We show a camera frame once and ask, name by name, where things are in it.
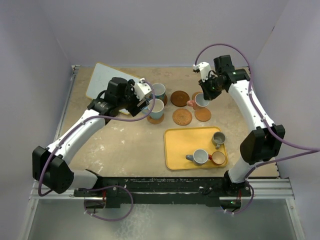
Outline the orange white mug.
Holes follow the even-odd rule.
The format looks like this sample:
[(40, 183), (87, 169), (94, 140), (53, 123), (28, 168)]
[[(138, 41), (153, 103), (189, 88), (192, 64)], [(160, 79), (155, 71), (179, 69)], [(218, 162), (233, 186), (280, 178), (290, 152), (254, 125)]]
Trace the orange white mug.
[(206, 108), (209, 105), (210, 101), (204, 99), (204, 94), (199, 93), (195, 96), (194, 100), (189, 100), (187, 102), (188, 107), (192, 107), (193, 110)]

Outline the light wooden round coaster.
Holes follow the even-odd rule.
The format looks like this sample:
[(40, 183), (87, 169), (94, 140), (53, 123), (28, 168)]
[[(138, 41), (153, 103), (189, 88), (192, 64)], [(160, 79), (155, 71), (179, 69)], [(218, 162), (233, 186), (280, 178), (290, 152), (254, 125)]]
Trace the light wooden round coaster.
[(194, 112), (195, 118), (201, 122), (207, 122), (211, 119), (212, 114), (207, 108), (199, 108)]

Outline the large light blue mug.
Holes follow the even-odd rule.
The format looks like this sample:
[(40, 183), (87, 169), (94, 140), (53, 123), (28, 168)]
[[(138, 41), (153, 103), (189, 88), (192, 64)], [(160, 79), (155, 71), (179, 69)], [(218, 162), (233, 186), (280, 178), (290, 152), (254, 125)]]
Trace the large light blue mug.
[(149, 105), (142, 110), (142, 113), (146, 115), (148, 111), (152, 108), (152, 106), (153, 106), (153, 109), (149, 114), (149, 116), (154, 120), (159, 120), (164, 114), (164, 103), (162, 100), (158, 98), (151, 99), (149, 101)]

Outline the dark brown wooden coaster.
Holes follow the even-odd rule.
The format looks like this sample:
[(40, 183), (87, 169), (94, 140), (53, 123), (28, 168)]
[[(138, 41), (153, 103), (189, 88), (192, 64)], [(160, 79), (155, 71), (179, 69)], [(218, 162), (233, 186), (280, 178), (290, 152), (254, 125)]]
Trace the dark brown wooden coaster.
[(170, 96), (170, 101), (176, 107), (184, 107), (190, 100), (188, 93), (182, 90), (174, 91)]
[(166, 106), (167, 103), (168, 103), (168, 97), (167, 97), (167, 95), (165, 95), (165, 96), (164, 96), (164, 99), (163, 99), (163, 104), (164, 104), (164, 106)]

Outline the small woven rattan coaster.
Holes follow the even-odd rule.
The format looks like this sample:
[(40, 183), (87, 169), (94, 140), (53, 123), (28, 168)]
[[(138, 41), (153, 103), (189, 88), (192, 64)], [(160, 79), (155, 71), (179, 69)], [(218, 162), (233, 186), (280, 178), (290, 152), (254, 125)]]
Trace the small woven rattan coaster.
[(157, 125), (163, 122), (165, 115), (163, 114), (159, 119), (153, 119), (150, 115), (147, 116), (147, 121), (153, 125)]

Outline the blue patterned mug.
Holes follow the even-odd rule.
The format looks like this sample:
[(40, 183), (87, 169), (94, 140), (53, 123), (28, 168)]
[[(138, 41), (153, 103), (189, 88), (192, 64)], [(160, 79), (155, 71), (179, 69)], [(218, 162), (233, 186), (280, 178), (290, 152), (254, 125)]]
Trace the blue patterned mug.
[(155, 98), (164, 101), (166, 95), (166, 87), (162, 83), (154, 83), (152, 87), (154, 89)]

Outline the large woven rattan coaster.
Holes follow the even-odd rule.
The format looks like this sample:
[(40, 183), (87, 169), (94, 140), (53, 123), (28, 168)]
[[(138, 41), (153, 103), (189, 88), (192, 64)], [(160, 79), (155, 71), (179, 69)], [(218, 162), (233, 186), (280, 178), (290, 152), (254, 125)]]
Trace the large woven rattan coaster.
[(191, 123), (193, 116), (189, 110), (181, 108), (173, 112), (172, 119), (177, 125), (186, 126)]

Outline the small grey cup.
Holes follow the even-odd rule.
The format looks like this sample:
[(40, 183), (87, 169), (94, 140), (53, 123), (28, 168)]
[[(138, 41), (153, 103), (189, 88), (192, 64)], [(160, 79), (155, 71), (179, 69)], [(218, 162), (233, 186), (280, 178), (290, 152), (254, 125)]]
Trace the small grey cup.
[(211, 142), (215, 146), (215, 149), (218, 150), (226, 141), (226, 136), (224, 133), (217, 131), (213, 134)]

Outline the grey blue mug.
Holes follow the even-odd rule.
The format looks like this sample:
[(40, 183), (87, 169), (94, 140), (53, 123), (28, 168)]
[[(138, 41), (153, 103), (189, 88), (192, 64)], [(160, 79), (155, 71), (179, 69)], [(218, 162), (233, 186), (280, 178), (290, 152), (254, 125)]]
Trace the grey blue mug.
[(209, 154), (204, 149), (197, 149), (193, 154), (187, 154), (185, 158), (188, 161), (193, 162), (193, 164), (196, 166), (202, 166), (207, 163)]

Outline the small orange cup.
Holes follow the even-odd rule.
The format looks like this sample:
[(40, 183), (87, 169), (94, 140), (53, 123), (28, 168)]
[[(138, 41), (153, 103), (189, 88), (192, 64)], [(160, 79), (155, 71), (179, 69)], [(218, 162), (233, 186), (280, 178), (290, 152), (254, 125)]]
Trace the small orange cup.
[(208, 158), (213, 164), (218, 166), (223, 165), (226, 161), (226, 156), (220, 151), (215, 151), (212, 154), (209, 154)]

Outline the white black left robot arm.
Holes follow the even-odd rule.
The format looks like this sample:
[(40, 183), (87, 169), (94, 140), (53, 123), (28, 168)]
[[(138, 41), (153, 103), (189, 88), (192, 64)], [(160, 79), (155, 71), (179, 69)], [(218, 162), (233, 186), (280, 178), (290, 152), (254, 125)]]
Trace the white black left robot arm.
[(47, 147), (36, 147), (32, 152), (32, 177), (38, 181), (38, 195), (44, 197), (42, 186), (49, 192), (62, 194), (70, 188), (85, 189), (91, 196), (103, 191), (99, 176), (91, 170), (72, 171), (72, 159), (81, 147), (111, 120), (119, 120), (119, 110), (135, 116), (148, 104), (155, 91), (145, 79), (139, 82), (113, 77), (107, 88), (94, 98), (80, 119), (65, 134)]

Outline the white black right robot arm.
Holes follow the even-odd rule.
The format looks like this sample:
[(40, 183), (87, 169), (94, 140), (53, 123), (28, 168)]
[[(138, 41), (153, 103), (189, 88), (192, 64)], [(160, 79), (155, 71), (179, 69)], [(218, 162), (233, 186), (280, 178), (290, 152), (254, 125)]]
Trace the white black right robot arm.
[(229, 93), (249, 130), (239, 147), (240, 159), (224, 174), (222, 190), (226, 195), (233, 196), (248, 178), (250, 170), (279, 154), (286, 131), (283, 125), (276, 125), (264, 111), (250, 86), (250, 76), (245, 69), (236, 69), (230, 55), (217, 57), (213, 62), (214, 69), (207, 62), (193, 65), (193, 71), (200, 73), (198, 84), (204, 99), (212, 101), (222, 91)]

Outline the black aluminium robot base frame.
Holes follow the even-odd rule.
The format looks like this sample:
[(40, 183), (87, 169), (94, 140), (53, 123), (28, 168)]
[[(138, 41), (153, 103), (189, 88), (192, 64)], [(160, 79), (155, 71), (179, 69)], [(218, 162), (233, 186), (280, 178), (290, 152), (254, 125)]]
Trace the black aluminium robot base frame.
[(129, 205), (205, 205), (233, 214), (245, 210), (253, 199), (293, 199), (287, 179), (250, 179), (231, 182), (223, 177), (103, 177), (94, 175), (93, 186), (76, 183), (77, 175), (69, 173), (45, 181), (42, 189), (34, 184), (31, 195), (41, 198), (76, 198), (85, 207), (119, 208)]

